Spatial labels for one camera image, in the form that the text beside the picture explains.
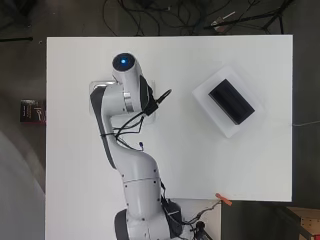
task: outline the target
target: wire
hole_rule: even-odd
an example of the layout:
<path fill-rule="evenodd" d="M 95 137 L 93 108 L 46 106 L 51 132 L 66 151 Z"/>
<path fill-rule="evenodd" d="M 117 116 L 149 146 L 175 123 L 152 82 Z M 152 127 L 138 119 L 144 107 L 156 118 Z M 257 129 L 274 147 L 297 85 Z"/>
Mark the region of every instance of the wire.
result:
<path fill-rule="evenodd" d="M 208 13 L 207 14 L 207 17 L 209 17 L 210 15 L 216 13 L 216 12 L 219 12 L 220 10 L 224 9 L 225 7 L 227 7 L 230 3 L 232 2 L 232 0 L 229 0 L 228 2 L 226 2 L 223 6 L 221 6 L 220 8 L 214 10 L 213 12 L 211 13 Z"/>
<path fill-rule="evenodd" d="M 166 97 L 169 96 L 169 94 L 172 92 L 172 89 L 167 90 L 164 94 L 162 94 L 157 100 L 156 102 L 158 104 L 160 104 Z"/>
<path fill-rule="evenodd" d="M 240 17 L 238 18 L 238 20 L 232 24 L 228 29 L 226 29 L 222 34 L 226 34 L 227 32 L 229 32 L 237 23 L 239 23 L 239 21 L 242 19 L 242 17 L 253 7 L 256 6 L 258 3 L 260 3 L 260 1 L 257 0 L 253 0 L 252 2 L 250 2 L 250 0 L 248 0 L 249 6 L 247 7 L 247 9 L 240 15 Z"/>
<path fill-rule="evenodd" d="M 152 16 L 149 12 L 145 11 L 145 10 L 139 10 L 139 9 L 131 9 L 131 8 L 128 8 L 126 6 L 123 5 L 123 7 L 125 8 L 126 11 L 128 12 L 140 12 L 140 13 L 144 13 L 146 15 L 148 15 L 156 24 L 157 24 L 157 35 L 158 36 L 161 36 L 161 30 L 160 30 L 160 24 L 158 22 L 157 19 L 155 19 L 154 16 Z"/>
<path fill-rule="evenodd" d="M 309 126 L 309 125 L 314 125 L 314 124 L 319 124 L 320 121 L 314 121 L 314 122 L 306 122 L 306 123 L 299 123 L 299 124 L 292 124 L 293 127 L 304 127 L 304 126 Z"/>
<path fill-rule="evenodd" d="M 125 127 L 124 130 L 131 129 L 131 128 L 138 126 L 141 123 L 141 121 L 143 121 L 143 119 L 144 119 L 144 117 L 142 116 L 138 122 L 136 122 L 135 124 L 133 124 L 131 126 Z"/>
<path fill-rule="evenodd" d="M 104 16 L 107 2 L 108 2 L 108 0 L 105 0 L 104 3 L 103 3 L 103 7 L 102 7 L 102 19 L 103 19 L 104 25 L 106 25 L 106 27 L 110 30 L 110 32 L 112 32 L 112 34 L 117 37 L 118 35 L 117 35 L 117 34 L 112 30 L 112 28 L 108 25 L 107 20 L 106 20 L 106 18 L 105 18 L 105 16 Z"/>
<path fill-rule="evenodd" d="M 119 136 L 124 135 L 124 134 L 130 134 L 130 133 L 140 133 L 141 128 L 142 128 L 143 119 L 144 119 L 144 117 L 142 116 L 141 120 L 139 121 L 140 126 L 139 126 L 139 130 L 137 132 L 123 132 L 123 133 L 119 133 Z"/>
<path fill-rule="evenodd" d="M 118 133 L 115 135 L 116 139 L 118 139 L 118 137 L 120 136 L 120 133 L 122 130 L 124 130 L 124 128 L 131 123 L 134 119 L 136 119 L 137 117 L 141 116 L 142 114 L 144 114 L 144 112 L 140 112 L 136 115 L 134 115 L 132 118 L 130 118 L 125 124 L 122 125 L 122 127 L 119 128 Z"/>
<path fill-rule="evenodd" d="M 132 15 L 132 13 L 128 10 L 128 8 L 124 5 L 123 0 L 117 0 L 119 5 L 121 6 L 121 8 L 131 17 L 131 19 L 133 20 L 133 22 L 137 25 L 137 33 L 139 33 L 140 29 L 140 24 L 137 22 L 137 20 L 134 18 L 134 16 Z"/>

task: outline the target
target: floor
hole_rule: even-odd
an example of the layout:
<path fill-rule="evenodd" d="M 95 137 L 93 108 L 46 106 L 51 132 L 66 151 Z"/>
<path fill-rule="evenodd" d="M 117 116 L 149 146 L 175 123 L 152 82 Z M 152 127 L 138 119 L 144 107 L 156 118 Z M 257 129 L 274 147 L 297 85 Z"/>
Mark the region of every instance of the floor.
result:
<path fill-rule="evenodd" d="M 21 99 L 45 99 L 46 97 L 46 38 L 49 36 L 112 36 L 102 20 L 103 0 L 45 0 L 38 1 L 30 14 L 32 26 L 23 28 L 12 26 L 0 31 L 0 38 L 33 36 L 32 42 L 12 42 L 0 44 L 0 128 L 20 149 L 26 157 L 30 168 L 44 188 L 45 179 L 45 126 L 23 125 L 19 122 L 19 107 Z M 175 2 L 170 0 L 156 1 L 161 6 Z M 225 3 L 225 0 L 213 1 L 209 12 Z M 251 14 L 268 12 L 279 6 L 280 1 L 262 0 L 250 10 Z M 246 0 L 234 0 L 225 9 L 213 14 L 207 23 L 219 16 L 225 16 L 236 11 L 237 19 L 240 13 L 248 7 Z M 293 119 L 294 123 L 312 122 L 320 119 L 320 108 L 316 103 L 320 100 L 320 68 L 318 57 L 320 53 L 320 21 L 318 9 L 320 2 L 316 0 L 296 0 L 285 12 L 285 32 L 294 34 L 294 71 L 293 71 Z M 120 36 L 134 36 L 137 27 L 130 16 L 124 12 L 115 0 L 109 0 L 105 8 L 106 21 Z M 179 24 L 176 18 L 170 16 L 169 24 Z M 142 16 L 142 27 L 146 36 L 156 35 L 156 24 Z M 279 34 L 276 21 L 271 27 L 272 34 Z M 212 35 L 212 31 L 199 31 L 199 35 Z M 243 26 L 232 28 L 230 35 L 264 34 L 255 29 Z M 180 35 L 180 29 L 172 29 L 161 23 L 161 35 Z M 294 127 L 293 130 L 293 204 L 300 207 L 320 208 L 320 124 L 304 127 Z M 261 232 L 274 229 L 275 220 L 270 212 L 259 208 L 256 203 L 236 202 L 231 209 L 223 206 L 223 240 L 227 239 L 257 239 Z M 254 235 L 251 230 L 257 224 L 262 229 Z M 268 239 L 293 239 L 290 235 L 268 235 Z"/>

